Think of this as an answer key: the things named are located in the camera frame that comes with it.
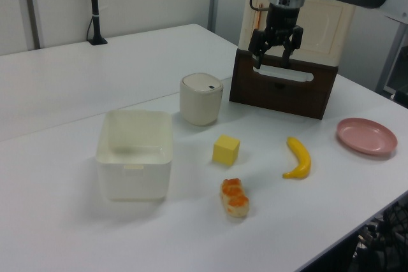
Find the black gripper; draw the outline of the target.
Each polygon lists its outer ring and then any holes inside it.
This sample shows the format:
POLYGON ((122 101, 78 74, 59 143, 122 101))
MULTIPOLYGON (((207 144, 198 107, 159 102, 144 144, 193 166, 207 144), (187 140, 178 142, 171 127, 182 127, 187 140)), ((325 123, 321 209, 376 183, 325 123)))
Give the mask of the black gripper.
POLYGON ((303 28, 297 25, 303 0, 271 0, 264 30, 255 29, 248 50, 253 53, 254 67, 259 69, 265 53, 283 46, 281 66, 288 66, 293 51, 302 43, 303 28))

